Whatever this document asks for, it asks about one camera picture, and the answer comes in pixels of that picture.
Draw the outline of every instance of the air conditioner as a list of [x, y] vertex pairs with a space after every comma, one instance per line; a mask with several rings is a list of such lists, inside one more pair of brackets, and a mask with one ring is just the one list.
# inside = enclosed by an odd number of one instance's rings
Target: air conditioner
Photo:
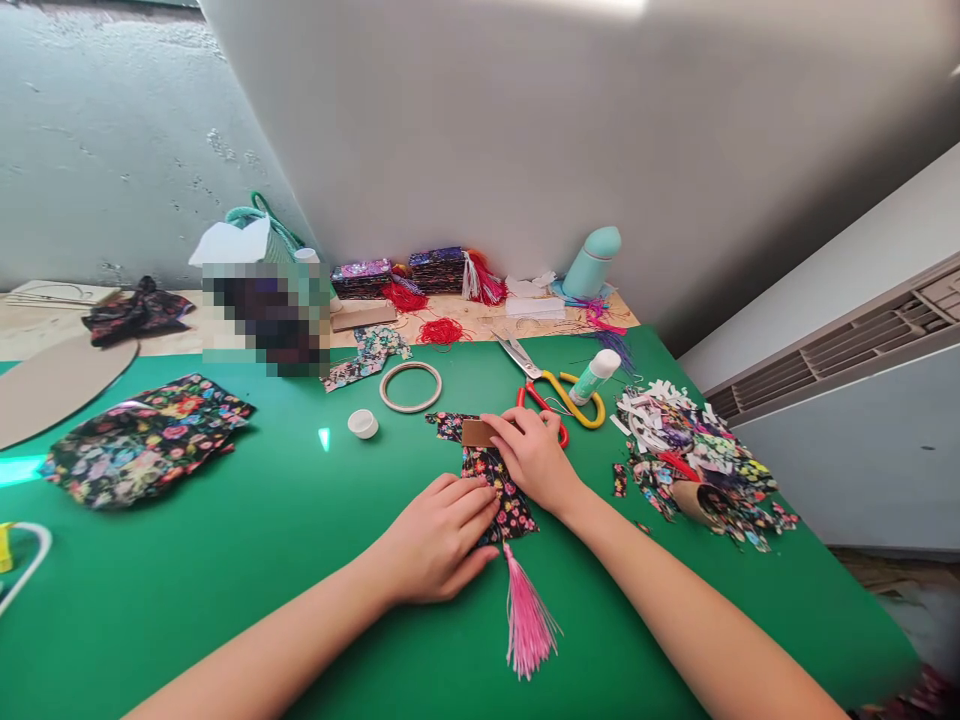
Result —
[[960, 146], [680, 363], [824, 542], [960, 550]]

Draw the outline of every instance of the hand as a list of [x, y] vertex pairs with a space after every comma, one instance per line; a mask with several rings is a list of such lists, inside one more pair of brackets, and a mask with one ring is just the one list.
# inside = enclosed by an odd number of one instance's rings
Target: hand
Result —
[[364, 556], [387, 582], [393, 603], [451, 600], [500, 554], [493, 546], [473, 549], [499, 509], [496, 490], [482, 478], [444, 473]]
[[499, 437], [491, 438], [503, 456], [510, 477], [545, 510], [557, 515], [586, 486], [557, 440], [560, 416], [510, 408], [501, 417], [481, 415]]

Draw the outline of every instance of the scissors blade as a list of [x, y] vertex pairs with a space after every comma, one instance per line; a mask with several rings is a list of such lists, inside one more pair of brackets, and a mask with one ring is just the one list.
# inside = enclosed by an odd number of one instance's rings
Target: scissors blade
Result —
[[507, 352], [507, 355], [513, 358], [513, 361], [520, 366], [520, 369], [523, 370], [528, 378], [536, 380], [537, 378], [543, 377], [543, 371], [530, 359], [527, 351], [523, 349], [523, 346], [513, 337], [509, 330], [504, 331], [506, 337], [503, 337], [496, 330], [491, 330], [491, 332], [493, 336], [500, 341], [500, 346]]

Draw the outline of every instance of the brown paper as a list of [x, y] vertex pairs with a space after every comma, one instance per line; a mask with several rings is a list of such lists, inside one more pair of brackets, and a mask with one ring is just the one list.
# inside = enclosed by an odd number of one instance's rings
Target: brown paper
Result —
[[140, 343], [95, 348], [83, 334], [41, 350], [0, 375], [0, 450], [83, 408], [127, 369]]
[[460, 442], [467, 447], [494, 447], [490, 438], [496, 434], [483, 420], [464, 420], [460, 427]]
[[393, 305], [384, 305], [370, 310], [343, 311], [330, 316], [330, 327], [333, 332], [363, 327], [364, 325], [379, 325], [381, 323], [396, 322], [397, 309]]
[[691, 520], [707, 527], [716, 527], [719, 521], [712, 515], [704, 512], [703, 505], [700, 503], [700, 493], [706, 488], [716, 490], [723, 494], [718, 488], [706, 483], [695, 483], [691, 480], [674, 480], [670, 486], [673, 491], [673, 499], [677, 505]]

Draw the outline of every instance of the yellow scissors handle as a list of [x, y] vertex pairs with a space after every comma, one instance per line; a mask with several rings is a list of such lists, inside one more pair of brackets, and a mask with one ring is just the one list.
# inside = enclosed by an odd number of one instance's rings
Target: yellow scissors handle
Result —
[[[560, 399], [563, 401], [563, 404], [567, 406], [567, 410], [569, 410], [573, 414], [573, 416], [577, 419], [577, 421], [581, 425], [583, 425], [588, 430], [596, 430], [598, 427], [603, 425], [604, 420], [607, 419], [607, 409], [604, 407], [603, 398], [600, 397], [599, 394], [594, 393], [591, 398], [593, 400], [593, 404], [597, 406], [597, 419], [588, 420], [587, 416], [580, 411], [580, 408], [578, 408], [576, 405], [573, 404], [573, 400], [571, 400], [570, 396], [567, 395], [567, 391], [563, 389], [563, 386], [557, 380], [556, 375], [554, 375], [549, 370], [544, 370], [543, 378], [547, 380], [551, 385], [553, 385], [553, 389], [557, 391], [557, 395], [560, 396]], [[560, 380], [563, 380], [568, 383], [573, 383], [574, 385], [577, 383], [579, 379], [580, 378], [574, 375], [571, 375], [570, 373], [560, 373]]]

